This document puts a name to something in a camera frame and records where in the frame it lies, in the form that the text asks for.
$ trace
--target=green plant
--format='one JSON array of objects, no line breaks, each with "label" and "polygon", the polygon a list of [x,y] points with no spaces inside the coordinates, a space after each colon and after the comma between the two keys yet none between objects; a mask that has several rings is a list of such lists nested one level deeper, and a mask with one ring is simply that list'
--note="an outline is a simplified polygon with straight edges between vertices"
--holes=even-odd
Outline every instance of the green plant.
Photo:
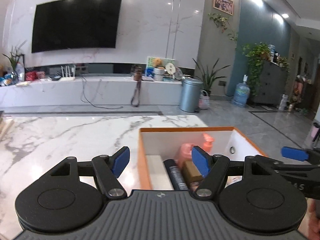
[{"label": "green plant", "polygon": [[280,57],[279,58],[279,66],[284,67],[288,74],[290,74],[290,66],[288,59],[286,57]]},{"label": "green plant", "polygon": [[263,68],[263,60],[270,57],[270,49],[265,43],[247,44],[242,46],[243,54],[248,57],[248,86],[253,96],[258,95],[260,87],[260,74]]},{"label": "green plant", "polygon": [[23,55],[23,53],[20,52],[20,48],[25,44],[26,41],[24,41],[19,47],[11,47],[10,56],[7,56],[5,54],[2,54],[3,56],[7,57],[10,61],[10,64],[13,68],[13,70],[16,70],[17,64],[19,62],[20,57]]},{"label": "green plant", "polygon": [[203,82],[203,89],[206,90],[207,92],[210,92],[211,87],[212,87],[215,80],[221,79],[221,78],[226,78],[226,76],[216,77],[217,72],[230,66],[230,65],[226,65],[226,66],[214,71],[214,68],[216,67],[216,65],[219,61],[219,59],[217,59],[216,63],[212,67],[212,70],[209,72],[208,65],[207,65],[207,69],[205,70],[200,62],[199,63],[196,62],[194,58],[193,58],[193,61],[196,63],[197,67],[199,68],[199,70],[201,72],[201,77],[197,77],[197,78],[201,79],[201,81]]},{"label": "green plant", "polygon": [[230,30],[231,33],[228,33],[229,40],[234,41],[237,43],[238,41],[238,33],[236,33],[231,27],[229,23],[228,17],[223,17],[221,14],[217,13],[209,13],[209,19],[213,20],[217,28],[222,28],[222,33],[224,33],[226,30]]}]

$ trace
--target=silver trash can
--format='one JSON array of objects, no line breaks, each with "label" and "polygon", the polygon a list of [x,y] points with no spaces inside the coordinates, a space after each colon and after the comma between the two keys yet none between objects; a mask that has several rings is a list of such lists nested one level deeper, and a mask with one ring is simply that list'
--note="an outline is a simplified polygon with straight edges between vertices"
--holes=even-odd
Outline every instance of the silver trash can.
[{"label": "silver trash can", "polygon": [[193,78],[185,78],[182,81],[180,109],[194,113],[198,108],[203,82]]}]

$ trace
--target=hanging plant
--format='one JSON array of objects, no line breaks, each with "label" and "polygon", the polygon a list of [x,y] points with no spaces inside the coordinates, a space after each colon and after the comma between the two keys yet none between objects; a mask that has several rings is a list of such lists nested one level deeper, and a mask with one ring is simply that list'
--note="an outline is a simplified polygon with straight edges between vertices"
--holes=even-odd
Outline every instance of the hanging plant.
[{"label": "hanging plant", "polygon": [[229,40],[234,41],[237,43],[238,41],[238,33],[236,33],[231,27],[229,23],[228,17],[222,17],[221,14],[217,13],[209,13],[209,19],[213,20],[214,24],[217,26],[217,28],[221,28],[221,32],[224,33],[226,30],[229,30],[228,37]]},{"label": "hanging plant", "polygon": [[286,81],[286,84],[287,84],[290,77],[290,66],[289,66],[288,59],[286,57],[279,57],[279,67],[285,68],[285,71],[287,72],[287,81]]},{"label": "hanging plant", "polygon": [[263,69],[263,60],[270,57],[270,49],[265,43],[247,44],[242,46],[243,54],[248,57],[248,86],[253,96],[258,95],[260,75]]}]

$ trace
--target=black tv screen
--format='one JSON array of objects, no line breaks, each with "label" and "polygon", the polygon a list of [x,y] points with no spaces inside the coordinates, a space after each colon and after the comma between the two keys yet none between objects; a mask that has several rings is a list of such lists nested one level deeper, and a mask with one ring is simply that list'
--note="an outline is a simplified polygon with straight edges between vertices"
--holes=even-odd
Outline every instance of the black tv screen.
[{"label": "black tv screen", "polygon": [[59,0],[36,7],[32,53],[115,48],[121,0]]}]

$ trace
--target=pink bottle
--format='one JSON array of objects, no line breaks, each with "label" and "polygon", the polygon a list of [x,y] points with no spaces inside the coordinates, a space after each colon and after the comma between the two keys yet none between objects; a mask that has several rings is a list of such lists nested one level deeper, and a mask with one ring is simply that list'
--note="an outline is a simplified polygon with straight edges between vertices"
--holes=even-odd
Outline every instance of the pink bottle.
[{"label": "pink bottle", "polygon": [[211,149],[212,149],[212,143],[214,142],[214,138],[212,138],[209,134],[207,133],[203,133],[202,134],[204,137],[204,144],[202,146],[202,149],[206,152],[206,153],[210,153]]},{"label": "pink bottle", "polygon": [[184,143],[181,145],[177,163],[179,169],[182,169],[183,163],[186,160],[192,160],[191,151],[193,146],[194,144],[191,143]]}]

